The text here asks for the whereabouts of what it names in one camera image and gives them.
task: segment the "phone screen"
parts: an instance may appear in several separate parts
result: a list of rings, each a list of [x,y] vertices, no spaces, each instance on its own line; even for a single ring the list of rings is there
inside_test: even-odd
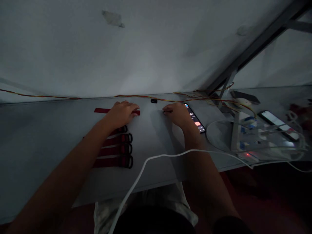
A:
[[[273,115],[269,111],[262,112],[262,116],[267,118],[270,122],[272,122],[276,126],[284,124],[283,121],[281,121],[279,118],[277,118],[275,115]],[[290,126],[284,125],[284,126],[279,127],[279,129],[282,130],[282,131],[294,131],[293,133],[286,133],[286,134],[289,135],[290,137],[292,137],[295,140],[299,139],[299,135],[296,134],[295,133],[296,131],[293,128],[291,128]]]
[[[191,118],[194,121],[195,125],[198,127],[199,132],[200,133],[205,132],[206,129],[203,127],[203,125],[201,124],[199,119],[196,117],[196,115],[194,114],[192,109],[189,107],[189,105],[185,103],[185,106],[186,106],[187,110],[189,111],[189,115],[191,116]]]

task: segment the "gray wall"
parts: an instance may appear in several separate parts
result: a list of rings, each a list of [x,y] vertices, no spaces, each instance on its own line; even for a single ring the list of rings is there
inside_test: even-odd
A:
[[[192,91],[290,2],[3,0],[0,88],[83,98]],[[125,28],[108,25],[102,10],[121,14]],[[242,25],[249,30],[238,36]],[[0,92],[2,103],[43,100]]]
[[[312,11],[300,21],[312,23]],[[312,84],[312,34],[287,30],[250,61],[234,79],[233,88]]]

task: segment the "smartphone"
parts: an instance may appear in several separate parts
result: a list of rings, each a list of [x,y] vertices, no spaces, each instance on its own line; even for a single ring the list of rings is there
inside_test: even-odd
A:
[[[267,110],[260,112],[258,115],[262,119],[264,119],[267,123],[269,123],[270,125],[279,126],[279,125],[285,124],[278,117],[276,117],[275,115],[273,115],[271,112],[269,112]],[[291,133],[282,133],[291,141],[297,141],[299,139],[299,135],[296,133],[296,131],[288,125],[281,126],[277,129],[280,131],[293,131],[293,133],[292,132]]]
[[[241,92],[238,92],[238,91],[231,91],[230,92],[232,97],[233,98],[245,98],[247,99],[248,101],[250,101],[252,104],[255,104],[255,105],[259,105],[260,104],[260,101],[258,100],[258,98],[254,95],[250,95],[250,94],[246,94],[246,93],[241,93]]]
[[[204,128],[204,126],[202,125],[202,123],[199,121],[199,119],[196,117],[196,115],[194,114],[194,112],[192,111],[192,109],[189,107],[188,104],[185,103],[185,106],[187,108],[187,110],[189,111],[189,115],[191,116],[192,120],[194,121],[195,125],[198,127],[198,130],[200,133],[204,133],[206,131],[206,129]]]

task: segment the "metal bar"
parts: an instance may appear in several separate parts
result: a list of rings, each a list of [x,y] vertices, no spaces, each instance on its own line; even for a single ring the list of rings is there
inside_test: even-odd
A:
[[[295,0],[285,11],[243,52],[225,71],[207,88],[215,90],[228,76],[237,69],[242,69],[250,60],[265,49],[275,38],[283,33],[286,28],[283,25],[290,19],[296,19],[310,8],[309,0]]]
[[[312,23],[289,20],[286,24],[284,24],[284,27],[301,32],[312,33]]]
[[[233,82],[234,77],[235,77],[236,74],[237,74],[237,70],[235,70],[235,71],[232,72],[232,74],[225,80],[225,83],[224,83],[222,89],[225,89],[229,84],[231,84],[231,83]],[[223,95],[226,96],[226,95],[228,94],[228,90],[229,90],[229,89],[226,89],[226,90],[222,90],[222,91],[221,91],[221,93],[220,93],[220,99],[222,99]],[[220,108],[222,107],[222,102],[219,101],[218,105],[219,105],[219,109],[220,109]]]
[[[237,74],[237,69],[235,69],[235,70],[232,72],[232,74],[227,78],[227,80],[226,80],[226,82],[225,82],[225,84],[224,84],[224,86],[223,86],[223,89],[225,89],[229,84],[231,84],[231,83],[233,82],[233,80],[234,80],[236,74]],[[222,90],[222,91],[221,91],[220,99],[222,99],[223,95],[224,95],[224,96],[227,96],[228,90],[229,90],[229,89],[226,89],[226,90]]]

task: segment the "red object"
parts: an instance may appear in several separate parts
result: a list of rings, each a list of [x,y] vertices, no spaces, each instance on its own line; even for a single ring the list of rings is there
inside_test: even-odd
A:
[[[131,153],[132,153],[132,145],[123,144],[116,147],[101,149],[100,153],[98,154],[98,157],[118,154],[130,155]]]
[[[104,108],[96,108],[95,110],[94,110],[94,112],[95,113],[103,113],[103,114],[106,114],[106,113],[108,113],[110,111],[110,109],[104,109]],[[141,112],[138,110],[135,110],[135,111],[132,111],[132,113],[135,113],[135,114],[137,114],[137,115],[140,115],[141,114]]]
[[[120,133],[126,133],[127,131],[128,131],[128,127],[127,127],[127,125],[125,125],[125,126],[123,126],[123,127],[121,127],[121,128],[117,128],[116,130],[114,130],[114,131],[110,134],[110,136],[116,135],[116,134],[120,134]]]
[[[126,143],[130,144],[132,142],[132,135],[131,133],[129,134],[121,134],[118,135],[117,137],[111,138],[111,139],[106,139],[105,142],[103,143],[102,147],[105,146],[111,146],[111,145],[117,145],[121,143]]]
[[[133,157],[131,155],[123,155],[118,158],[97,159],[93,164],[93,168],[101,167],[124,167],[132,168]]]

